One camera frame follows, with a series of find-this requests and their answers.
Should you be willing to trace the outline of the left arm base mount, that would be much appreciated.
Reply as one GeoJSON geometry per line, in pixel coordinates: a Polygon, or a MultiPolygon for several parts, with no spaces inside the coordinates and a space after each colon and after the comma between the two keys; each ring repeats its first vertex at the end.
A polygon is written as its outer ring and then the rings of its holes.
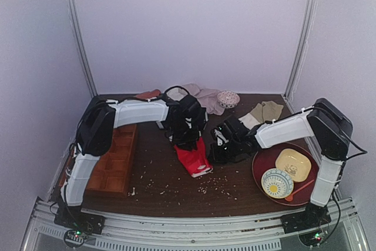
{"type": "Polygon", "coordinates": [[[54,224],[85,232],[89,235],[101,235],[105,218],[82,212],[81,209],[81,206],[68,206],[62,199],[59,199],[54,224]]]}

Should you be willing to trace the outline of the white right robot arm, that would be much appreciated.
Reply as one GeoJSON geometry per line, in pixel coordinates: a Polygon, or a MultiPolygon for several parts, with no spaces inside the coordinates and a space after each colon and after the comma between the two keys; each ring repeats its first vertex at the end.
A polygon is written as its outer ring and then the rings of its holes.
{"type": "Polygon", "coordinates": [[[240,118],[227,117],[211,130],[215,142],[210,146],[209,161],[236,163],[243,160],[243,155],[255,155],[297,139],[315,138],[321,148],[321,162],[310,203],[324,207],[350,159],[349,147],[355,147],[358,155],[367,153],[352,140],[352,134],[351,121],[327,99],[320,98],[311,107],[278,120],[260,122],[251,113],[240,118]]]}

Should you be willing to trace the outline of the red white underwear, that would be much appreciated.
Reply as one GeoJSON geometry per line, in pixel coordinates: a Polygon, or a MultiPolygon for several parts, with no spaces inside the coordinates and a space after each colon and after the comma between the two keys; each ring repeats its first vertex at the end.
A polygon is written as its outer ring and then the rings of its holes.
{"type": "Polygon", "coordinates": [[[202,137],[196,142],[197,149],[185,150],[174,145],[178,160],[193,178],[206,175],[213,170],[206,158],[206,147],[202,137]]]}

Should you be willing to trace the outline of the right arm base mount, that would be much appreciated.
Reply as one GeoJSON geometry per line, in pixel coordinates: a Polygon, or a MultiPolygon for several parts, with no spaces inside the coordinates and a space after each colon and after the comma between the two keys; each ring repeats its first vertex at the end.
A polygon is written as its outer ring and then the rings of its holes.
{"type": "Polygon", "coordinates": [[[280,219],[285,234],[304,231],[331,222],[327,207],[313,204],[308,204],[301,212],[283,215],[280,219]]]}

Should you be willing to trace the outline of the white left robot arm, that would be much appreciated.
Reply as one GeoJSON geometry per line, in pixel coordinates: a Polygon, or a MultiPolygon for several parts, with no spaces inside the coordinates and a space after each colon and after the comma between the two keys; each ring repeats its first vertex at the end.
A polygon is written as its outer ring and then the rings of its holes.
{"type": "Polygon", "coordinates": [[[73,166],[61,188],[61,198],[67,207],[82,204],[95,165],[112,145],[113,131],[144,122],[161,124],[173,145],[193,150],[197,148],[208,115],[206,108],[182,86],[172,86],[147,99],[132,96],[118,101],[94,97],[78,123],[73,166]]]}

